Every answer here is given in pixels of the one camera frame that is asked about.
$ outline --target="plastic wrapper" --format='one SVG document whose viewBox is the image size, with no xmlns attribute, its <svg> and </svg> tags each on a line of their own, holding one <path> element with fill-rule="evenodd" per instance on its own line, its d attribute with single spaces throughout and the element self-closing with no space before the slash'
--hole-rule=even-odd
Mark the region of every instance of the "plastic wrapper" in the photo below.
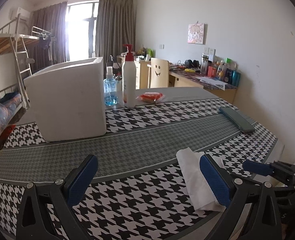
<svg viewBox="0 0 295 240">
<path fill-rule="evenodd" d="M 162 93 L 156 93 L 156 92 L 147 92 L 139 97 L 137 97 L 137 100 L 143 101 L 143 102 L 148 102 L 148 103 L 160 103 L 163 101 L 165 96 Z"/>
</svg>

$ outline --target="window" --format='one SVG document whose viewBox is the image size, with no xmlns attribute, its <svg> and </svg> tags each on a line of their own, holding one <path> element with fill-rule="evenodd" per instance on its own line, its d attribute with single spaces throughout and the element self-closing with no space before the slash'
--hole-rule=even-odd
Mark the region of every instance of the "window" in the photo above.
<svg viewBox="0 0 295 240">
<path fill-rule="evenodd" d="M 66 12 L 67 48 L 76 61 L 92 57 L 95 52 L 98 1 L 69 5 Z"/>
</svg>

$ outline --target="curtain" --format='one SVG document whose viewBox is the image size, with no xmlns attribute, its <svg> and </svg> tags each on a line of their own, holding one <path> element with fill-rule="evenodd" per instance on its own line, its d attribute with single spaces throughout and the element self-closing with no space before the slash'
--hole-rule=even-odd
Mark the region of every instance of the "curtain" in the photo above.
<svg viewBox="0 0 295 240">
<path fill-rule="evenodd" d="M 123 44 L 132 44 L 135 48 L 133 0 L 100 0 L 96 24 L 96 56 L 103 57 L 105 64 L 110 55 L 116 58 L 126 52 Z"/>
<path fill-rule="evenodd" d="M 53 63 L 49 60 L 48 50 L 35 46 L 30 49 L 29 57 L 34 58 L 35 63 L 31 64 L 32 73 L 37 72 L 52 64 L 66 62 L 66 36 L 65 36 L 65 15 L 67 2 L 54 4 L 40 10 L 34 11 L 31 27 L 36 26 L 49 31 L 56 38 L 52 43 Z"/>
</svg>

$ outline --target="silver screw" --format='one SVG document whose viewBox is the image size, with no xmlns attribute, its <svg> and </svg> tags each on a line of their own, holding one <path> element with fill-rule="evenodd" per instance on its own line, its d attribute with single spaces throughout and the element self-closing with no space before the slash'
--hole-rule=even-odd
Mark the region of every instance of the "silver screw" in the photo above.
<svg viewBox="0 0 295 240">
<path fill-rule="evenodd" d="M 32 183 L 32 182 L 29 182 L 28 184 L 26 184 L 26 187 L 27 187 L 27 188 L 31 188 L 31 187 L 33 187 L 33 183 Z"/>
<path fill-rule="evenodd" d="M 55 184 L 56 185 L 61 185 L 63 183 L 63 179 L 57 179 L 56 181 L 55 181 Z"/>
<path fill-rule="evenodd" d="M 268 181 L 266 181 L 266 182 L 264 183 L 264 185 L 265 185 L 265 187 L 272 187 L 271 183 L 268 182 Z"/>
<path fill-rule="evenodd" d="M 235 184 L 238 184 L 238 185 L 241 185 L 243 183 L 243 181 L 241 179 L 239 179 L 239 178 L 236 178 L 234 180 L 234 182 L 235 182 Z"/>
</svg>

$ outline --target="wooden chair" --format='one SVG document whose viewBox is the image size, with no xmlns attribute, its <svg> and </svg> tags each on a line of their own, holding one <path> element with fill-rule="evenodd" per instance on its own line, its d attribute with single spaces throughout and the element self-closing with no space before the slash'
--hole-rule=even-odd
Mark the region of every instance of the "wooden chair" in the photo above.
<svg viewBox="0 0 295 240">
<path fill-rule="evenodd" d="M 151 58 L 150 88 L 167 88 L 169 86 L 169 62 L 163 59 Z"/>
</svg>

